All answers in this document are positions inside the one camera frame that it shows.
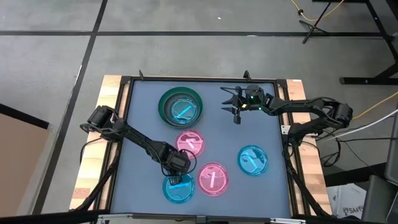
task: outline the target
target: green bowl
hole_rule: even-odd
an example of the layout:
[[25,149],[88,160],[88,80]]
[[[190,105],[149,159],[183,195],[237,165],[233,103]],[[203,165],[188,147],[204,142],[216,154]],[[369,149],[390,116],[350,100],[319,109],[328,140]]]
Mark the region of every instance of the green bowl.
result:
[[158,104],[162,120],[176,128],[186,128],[196,123],[202,110],[203,102],[199,94],[187,87],[166,91]]

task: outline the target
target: pink plate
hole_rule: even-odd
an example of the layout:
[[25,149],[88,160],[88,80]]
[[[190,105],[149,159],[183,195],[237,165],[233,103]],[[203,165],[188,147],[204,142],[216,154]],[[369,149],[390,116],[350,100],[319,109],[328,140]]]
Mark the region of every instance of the pink plate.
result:
[[[195,156],[199,156],[205,149],[205,140],[203,136],[196,130],[188,129],[182,131],[175,140],[175,147],[178,150],[186,149],[191,151]],[[187,152],[190,159],[193,155]]]
[[198,183],[200,190],[208,196],[219,196],[228,188],[228,173],[221,164],[209,162],[200,168]]

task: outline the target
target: white cable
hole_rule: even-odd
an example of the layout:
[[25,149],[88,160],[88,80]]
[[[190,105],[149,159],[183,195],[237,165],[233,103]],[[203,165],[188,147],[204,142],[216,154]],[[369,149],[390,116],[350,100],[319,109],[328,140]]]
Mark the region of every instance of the white cable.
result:
[[382,120],[384,120],[384,119],[387,119],[388,117],[390,117],[391,115],[393,115],[393,114],[396,113],[396,112],[398,112],[398,109],[396,109],[396,110],[393,111],[391,114],[389,114],[389,115],[387,115],[387,116],[381,118],[381,119],[378,120],[378,121],[375,121],[375,122],[373,122],[373,123],[371,123],[371,124],[368,124],[368,125],[366,125],[366,126],[364,126],[364,127],[362,127],[362,128],[358,128],[358,129],[352,130],[352,131],[350,131],[350,132],[343,133],[343,134],[337,135],[337,136],[332,137],[332,138],[328,138],[328,139],[324,140],[324,142],[325,142],[325,141],[332,140],[332,139],[335,139],[335,138],[339,138],[339,137],[342,137],[342,136],[344,136],[344,135],[351,134],[351,133],[354,133],[354,132],[357,132],[357,131],[360,131],[360,130],[364,130],[365,128],[368,128],[368,127],[370,127],[370,126],[373,126],[373,125],[377,124],[378,122],[380,122],[380,121],[382,121]]

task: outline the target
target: floor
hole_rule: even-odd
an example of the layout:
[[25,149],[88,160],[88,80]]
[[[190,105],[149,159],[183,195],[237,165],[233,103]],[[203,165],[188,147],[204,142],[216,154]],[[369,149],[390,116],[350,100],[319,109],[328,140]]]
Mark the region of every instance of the floor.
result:
[[[324,3],[311,0],[296,1],[311,18],[318,17],[325,7]],[[397,32],[398,21],[387,3],[371,2],[387,32]],[[0,0],[0,30],[91,31],[101,3],[102,0]],[[299,19],[289,0],[112,0],[106,5],[99,30],[303,32]],[[318,26],[330,32],[377,32],[364,4],[342,4]],[[301,37],[99,36],[88,54],[89,36],[4,34],[0,32],[1,103],[51,124],[51,135],[25,194],[21,214],[32,208],[75,80],[78,74],[82,75],[79,71],[84,56],[85,61],[88,56],[90,60],[45,201],[46,213],[68,209],[79,151],[86,140],[78,126],[95,106],[103,75],[137,75],[141,69],[144,75],[241,77],[243,71],[249,70],[253,78],[301,79],[307,98],[332,97],[348,103],[354,114],[397,91],[396,86],[338,82],[343,76],[373,77],[392,65],[392,55],[380,38],[311,38],[303,45]],[[396,103],[397,100],[384,103],[351,126],[385,116],[396,108]],[[347,139],[389,137],[391,129],[389,120]],[[322,156],[336,150],[333,142],[318,145]],[[358,141],[350,146],[371,165],[386,161],[389,143]],[[325,168],[324,173],[363,166],[343,147],[336,167]]]

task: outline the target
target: wooden plank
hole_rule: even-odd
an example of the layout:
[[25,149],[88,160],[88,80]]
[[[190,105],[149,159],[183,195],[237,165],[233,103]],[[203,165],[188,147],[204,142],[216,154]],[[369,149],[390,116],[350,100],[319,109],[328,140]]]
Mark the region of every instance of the wooden plank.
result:
[[[305,100],[304,87],[301,80],[287,80],[287,89],[291,100]],[[296,123],[305,123],[310,120],[311,118],[309,113],[293,113],[293,121]],[[305,137],[304,141],[317,145],[314,138],[311,137]],[[303,143],[298,149],[300,150],[305,185],[311,194],[314,197],[316,196],[315,200],[317,200],[321,205],[322,209],[331,214],[328,192],[326,191],[326,184],[325,179],[323,178],[322,165],[319,160],[318,150],[305,143]]]
[[[104,76],[96,106],[107,105],[114,108],[116,104],[116,98],[118,97],[120,80],[121,75]],[[97,139],[99,136],[99,133],[89,133],[87,141]],[[98,183],[100,179],[102,163],[104,160],[105,149],[105,140],[98,140],[85,147],[78,178],[75,184],[75,190],[73,192],[72,200],[69,206],[70,209],[79,206],[84,201],[82,197],[84,195],[90,194],[95,185]]]

